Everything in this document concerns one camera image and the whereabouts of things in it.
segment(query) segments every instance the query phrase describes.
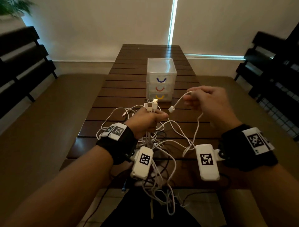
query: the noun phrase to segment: slatted table top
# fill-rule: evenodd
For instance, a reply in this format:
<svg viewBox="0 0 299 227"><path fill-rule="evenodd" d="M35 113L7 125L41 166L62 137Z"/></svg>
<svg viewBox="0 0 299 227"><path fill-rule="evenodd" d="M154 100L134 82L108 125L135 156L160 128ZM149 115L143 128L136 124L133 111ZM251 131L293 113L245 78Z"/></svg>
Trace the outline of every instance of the slatted table top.
<svg viewBox="0 0 299 227"><path fill-rule="evenodd" d="M96 132L101 128L102 123L108 118L114 108L130 108L135 105L144 104L144 98L146 98L147 58L149 57L165 57L173 58L174 60L177 69L177 77L172 104L175 104L176 101L185 94L186 89L200 85L191 65L179 46L124 44L62 168L86 153L95 145L97 141ZM158 105L162 110L167 111L171 103L158 102ZM122 109L116 110L104 126L110 126L114 122L122 122L125 119L125 117L122 117L123 112L124 110ZM200 113L198 111L194 111L186 107L183 102L180 102L169 118L170 120L176 121L185 135L192 139L197 127L197 117L199 115ZM188 146L187 140L176 134L170 124L165 125L164 131L168 139ZM211 128L208 120L203 116L200 119L195 145L210 143L216 149L218 147L219 137L220 135L217 131ZM218 182L208 182L200 179L195 151L189 151L185 157L182 158L184 150L182 147L175 143L167 142L165 148L176 159L177 164L176 172L171 181L172 186L216 189L227 185L228 180L226 178L221 178ZM166 157L162 157L159 154L154 155L154 160L157 164L161 163L161 165L165 165L165 159ZM124 170L128 168L128 166L129 163L114 166L112 173L120 172L120 170ZM218 163L218 167L221 173L228 175L232 179L231 188L247 188L241 172L227 168L221 163ZM174 161L170 161L166 174L171 174L173 168Z"/></svg>

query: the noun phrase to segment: hand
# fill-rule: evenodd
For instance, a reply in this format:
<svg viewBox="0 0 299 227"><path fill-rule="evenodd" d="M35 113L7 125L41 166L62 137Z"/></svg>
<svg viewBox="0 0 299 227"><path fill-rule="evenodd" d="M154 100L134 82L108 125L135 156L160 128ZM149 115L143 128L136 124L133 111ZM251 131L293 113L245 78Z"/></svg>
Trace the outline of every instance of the hand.
<svg viewBox="0 0 299 227"><path fill-rule="evenodd" d="M224 88L200 86L189 88L188 91L193 92L183 97L185 104L201 110L221 134L242 124L231 108Z"/></svg>
<svg viewBox="0 0 299 227"><path fill-rule="evenodd" d="M168 118L168 114L161 110L156 110L155 113L151 113L142 107L125 122L125 125L132 130L136 139L140 139L147 131L154 132L157 123L166 118Z"/></svg>

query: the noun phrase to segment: black wrist strap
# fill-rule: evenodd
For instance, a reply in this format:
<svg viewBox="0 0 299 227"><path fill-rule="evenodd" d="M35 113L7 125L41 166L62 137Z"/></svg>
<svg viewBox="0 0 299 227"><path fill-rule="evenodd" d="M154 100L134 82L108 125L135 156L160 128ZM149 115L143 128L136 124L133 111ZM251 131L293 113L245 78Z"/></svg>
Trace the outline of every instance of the black wrist strap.
<svg viewBox="0 0 299 227"><path fill-rule="evenodd" d="M250 129L248 125L238 126L222 135L219 155L225 159L224 164L241 171L251 171L260 166L273 166L278 163L273 151L258 153L254 150L246 135L242 132Z"/></svg>
<svg viewBox="0 0 299 227"><path fill-rule="evenodd" d="M135 139L132 130L126 127L118 141L106 136L101 137L96 145L107 150L113 158L113 164L119 165L124 161L131 162L130 157L134 154L137 142L138 140Z"/></svg>

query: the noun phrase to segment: black pants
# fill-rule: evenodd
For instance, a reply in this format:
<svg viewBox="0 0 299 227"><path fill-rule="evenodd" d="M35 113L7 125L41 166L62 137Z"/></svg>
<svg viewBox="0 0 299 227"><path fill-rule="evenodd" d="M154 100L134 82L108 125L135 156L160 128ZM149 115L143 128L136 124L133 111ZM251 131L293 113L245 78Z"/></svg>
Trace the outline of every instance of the black pants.
<svg viewBox="0 0 299 227"><path fill-rule="evenodd" d="M195 226L200 227L196 219L180 205L176 204L176 212L170 216L166 205L153 200L153 219L150 208L151 198L140 187L132 188L123 197L117 208L103 222L106 226Z"/></svg>

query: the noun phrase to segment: wrist strap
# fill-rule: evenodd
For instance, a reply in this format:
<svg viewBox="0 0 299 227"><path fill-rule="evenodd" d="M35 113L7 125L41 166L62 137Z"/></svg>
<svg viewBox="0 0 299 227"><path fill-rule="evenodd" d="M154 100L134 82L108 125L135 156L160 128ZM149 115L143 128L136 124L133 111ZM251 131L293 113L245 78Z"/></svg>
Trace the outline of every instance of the wrist strap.
<svg viewBox="0 0 299 227"><path fill-rule="evenodd" d="M224 164L241 171L251 171L257 167L273 166L278 163L273 153L274 147L258 128L248 125L238 126L222 135L219 148Z"/></svg>
<svg viewBox="0 0 299 227"><path fill-rule="evenodd" d="M131 162L130 157L134 154L137 142L128 126L117 123L100 135L96 145L106 149L113 158L113 164L119 165L124 161Z"/></svg>

